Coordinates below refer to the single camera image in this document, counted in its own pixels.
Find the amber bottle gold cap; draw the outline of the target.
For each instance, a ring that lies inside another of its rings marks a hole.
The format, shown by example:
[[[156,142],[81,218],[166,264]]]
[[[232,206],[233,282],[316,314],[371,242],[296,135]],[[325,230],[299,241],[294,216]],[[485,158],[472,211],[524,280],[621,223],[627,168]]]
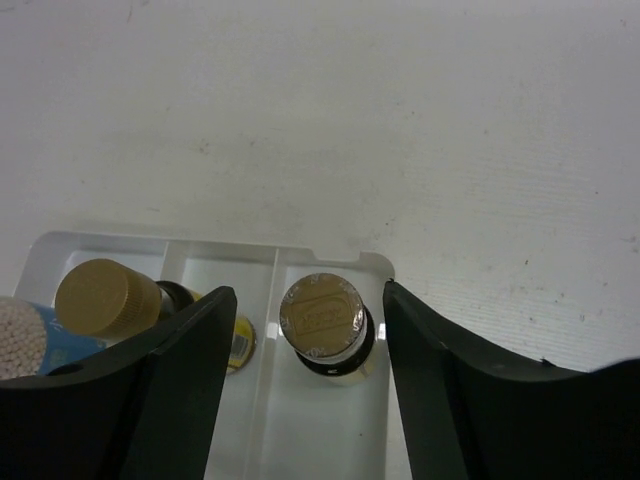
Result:
[[[201,295],[169,280],[154,280],[114,260],[74,267],[61,281],[54,310],[73,334],[116,343],[191,306]]]
[[[298,279],[280,303],[279,325],[313,373],[342,386],[371,375],[376,326],[360,293],[345,278],[320,272]]]

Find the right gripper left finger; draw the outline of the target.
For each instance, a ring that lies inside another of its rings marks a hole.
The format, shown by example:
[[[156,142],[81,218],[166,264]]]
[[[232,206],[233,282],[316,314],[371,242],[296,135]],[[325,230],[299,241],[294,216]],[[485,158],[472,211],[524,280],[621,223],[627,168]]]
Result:
[[[235,318],[221,286],[79,362],[2,381],[2,478],[203,478]]]

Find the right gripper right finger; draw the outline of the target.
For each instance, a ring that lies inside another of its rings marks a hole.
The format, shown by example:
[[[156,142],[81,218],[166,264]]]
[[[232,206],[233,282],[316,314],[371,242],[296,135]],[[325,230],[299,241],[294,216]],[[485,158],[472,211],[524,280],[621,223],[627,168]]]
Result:
[[[639,363],[579,372],[500,347],[385,285],[386,338],[416,479],[635,479]]]

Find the silver-lid jar blue label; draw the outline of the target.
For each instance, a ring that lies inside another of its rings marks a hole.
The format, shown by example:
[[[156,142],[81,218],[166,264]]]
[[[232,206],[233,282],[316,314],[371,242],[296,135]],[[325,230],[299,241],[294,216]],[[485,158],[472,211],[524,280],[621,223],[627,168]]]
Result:
[[[2,380],[46,375],[106,348],[65,329],[53,308],[10,296],[0,301],[0,344]]]

